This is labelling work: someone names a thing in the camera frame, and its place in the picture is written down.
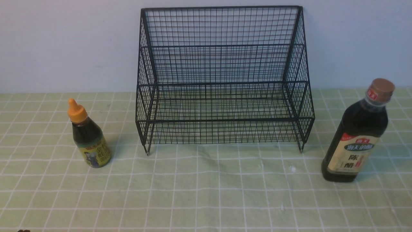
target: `bottle label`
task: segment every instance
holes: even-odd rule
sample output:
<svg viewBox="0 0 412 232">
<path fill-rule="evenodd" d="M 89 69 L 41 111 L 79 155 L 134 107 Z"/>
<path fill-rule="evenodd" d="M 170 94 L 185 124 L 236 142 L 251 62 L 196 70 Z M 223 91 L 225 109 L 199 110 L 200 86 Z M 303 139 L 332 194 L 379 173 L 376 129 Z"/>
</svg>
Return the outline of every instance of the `bottle label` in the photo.
<svg viewBox="0 0 412 232">
<path fill-rule="evenodd" d="M 77 144 L 77 146 L 86 163 L 93 168 L 99 168 L 107 164 L 112 157 L 104 137 L 91 144 Z"/>
<path fill-rule="evenodd" d="M 329 162 L 328 170 L 335 173 L 358 173 L 378 140 L 378 137 L 344 133 Z"/>
</svg>

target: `green grid tablecloth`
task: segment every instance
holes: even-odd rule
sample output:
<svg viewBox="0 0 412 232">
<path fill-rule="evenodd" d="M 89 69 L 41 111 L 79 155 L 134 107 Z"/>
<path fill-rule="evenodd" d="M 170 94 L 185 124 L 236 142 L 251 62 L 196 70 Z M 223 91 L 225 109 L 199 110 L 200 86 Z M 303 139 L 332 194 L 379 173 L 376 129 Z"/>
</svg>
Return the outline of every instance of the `green grid tablecloth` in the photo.
<svg viewBox="0 0 412 232">
<path fill-rule="evenodd" d="M 146 157 L 134 93 L 0 95 L 0 231 L 412 231 L 412 91 L 355 182 L 326 182 L 320 163 L 344 109 L 364 89 L 313 90 L 316 121 L 295 143 L 157 145 Z M 114 157 L 90 168 L 66 115 L 74 97 Z"/>
</svg>

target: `red logo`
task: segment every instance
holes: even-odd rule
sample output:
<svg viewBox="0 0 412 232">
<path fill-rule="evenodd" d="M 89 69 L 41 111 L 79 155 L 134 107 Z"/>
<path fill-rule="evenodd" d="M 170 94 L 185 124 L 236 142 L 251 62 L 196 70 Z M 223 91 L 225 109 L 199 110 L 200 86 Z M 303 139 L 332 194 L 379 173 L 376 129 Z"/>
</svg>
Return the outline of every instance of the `red logo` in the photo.
<svg viewBox="0 0 412 232">
<path fill-rule="evenodd" d="M 366 91 L 366 95 L 372 100 L 376 100 L 378 98 L 378 94 L 373 89 L 368 89 Z"/>
<path fill-rule="evenodd" d="M 369 143 L 369 139 L 367 139 L 367 138 L 360 138 L 360 139 L 357 139 L 357 140 L 356 140 L 356 143 L 366 143 L 366 144 L 368 144 L 368 143 Z"/>
<path fill-rule="evenodd" d="M 346 134 L 346 133 L 343 133 L 342 138 L 340 138 L 340 141 L 351 140 L 351 139 L 353 139 L 354 137 L 356 137 L 356 136 L 351 136 L 351 135 L 348 135 L 348 134 Z"/>
</svg>

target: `dark glass bottle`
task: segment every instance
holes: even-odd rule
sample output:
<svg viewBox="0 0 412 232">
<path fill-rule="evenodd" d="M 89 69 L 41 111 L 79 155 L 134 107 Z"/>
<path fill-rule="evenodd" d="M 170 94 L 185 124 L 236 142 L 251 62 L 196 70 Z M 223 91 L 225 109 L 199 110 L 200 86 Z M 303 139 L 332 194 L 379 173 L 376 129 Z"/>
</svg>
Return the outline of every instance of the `dark glass bottle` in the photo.
<svg viewBox="0 0 412 232">
<path fill-rule="evenodd" d="M 67 113 L 72 121 L 73 139 L 86 163 L 93 168 L 106 165 L 112 155 L 100 127 L 73 98 L 69 99 Z"/>
<path fill-rule="evenodd" d="M 385 105 L 395 86 L 375 79 L 364 99 L 349 106 L 322 161 L 325 180 L 352 182 L 388 125 Z"/>
</svg>

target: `metal mesh shelf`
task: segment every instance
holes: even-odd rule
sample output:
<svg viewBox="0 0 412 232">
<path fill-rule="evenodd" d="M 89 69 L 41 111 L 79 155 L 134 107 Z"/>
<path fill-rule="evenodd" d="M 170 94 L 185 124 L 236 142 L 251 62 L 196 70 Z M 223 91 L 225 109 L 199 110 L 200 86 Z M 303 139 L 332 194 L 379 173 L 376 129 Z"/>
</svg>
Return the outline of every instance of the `metal mesh shelf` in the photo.
<svg viewBox="0 0 412 232">
<path fill-rule="evenodd" d="M 142 9 L 136 126 L 152 143 L 297 141 L 314 122 L 302 7 Z"/>
</svg>

